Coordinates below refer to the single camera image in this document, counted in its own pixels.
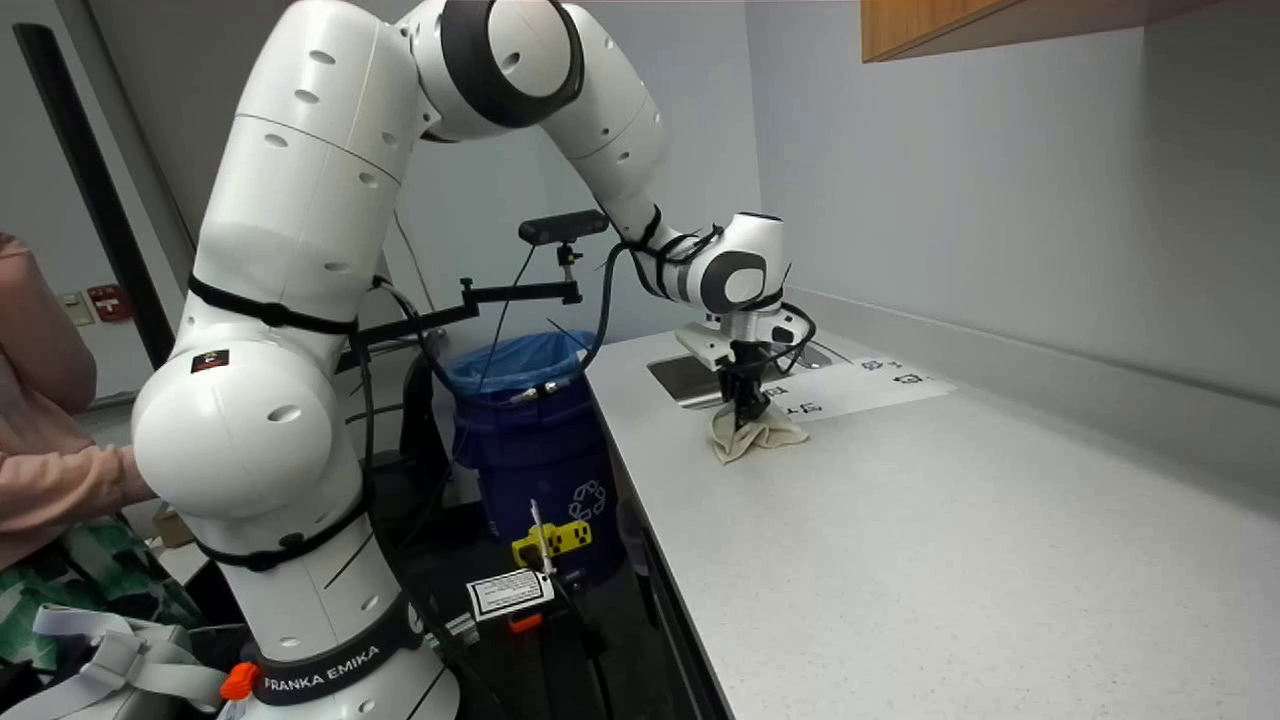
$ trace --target person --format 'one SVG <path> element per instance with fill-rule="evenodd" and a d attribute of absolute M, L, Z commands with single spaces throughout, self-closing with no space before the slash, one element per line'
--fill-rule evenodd
<path fill-rule="evenodd" d="M 31 247 L 0 234 L 0 711 L 57 673 L 57 648 L 31 636 L 42 603 L 199 619 L 122 518 L 154 497 L 133 451 L 72 422 L 92 398 L 92 354 Z"/>

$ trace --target blue bucket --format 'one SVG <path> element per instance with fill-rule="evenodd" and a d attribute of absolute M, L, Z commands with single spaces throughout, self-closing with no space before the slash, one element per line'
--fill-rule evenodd
<path fill-rule="evenodd" d="M 450 369 L 456 386 L 451 460 L 482 471 L 484 518 L 500 542 L 534 524 L 588 521 L 594 549 L 555 559 L 579 587 L 624 563 L 617 479 L 579 356 L 594 332 L 541 332 L 482 347 Z"/>

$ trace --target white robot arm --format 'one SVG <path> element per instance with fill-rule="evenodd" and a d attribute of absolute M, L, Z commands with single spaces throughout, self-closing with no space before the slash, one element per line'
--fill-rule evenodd
<path fill-rule="evenodd" d="M 748 354 L 798 338 L 781 220 L 703 238 L 662 220 L 662 112 L 583 9 L 425 0 L 383 23 L 291 5 L 239 95 L 176 354 L 133 413 L 148 483 L 252 626 L 260 682 L 239 717 L 456 717 L 456 682 L 413 642 L 373 542 L 332 375 L 415 146 L 529 126 L 583 175 L 649 293 L 721 314 Z"/>

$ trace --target wooden board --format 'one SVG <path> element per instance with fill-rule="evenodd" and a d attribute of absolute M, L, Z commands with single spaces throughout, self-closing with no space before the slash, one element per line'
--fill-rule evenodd
<path fill-rule="evenodd" d="M 863 0 L 863 60 L 1136 29 L 1212 0 Z"/>

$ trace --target pink shirt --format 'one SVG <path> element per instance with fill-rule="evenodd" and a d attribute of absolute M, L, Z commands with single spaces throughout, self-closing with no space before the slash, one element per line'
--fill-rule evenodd
<path fill-rule="evenodd" d="M 92 404 L 92 387 L 92 356 L 37 255 L 0 234 L 0 567 L 148 497 L 133 451 L 92 446 L 69 418 Z"/>

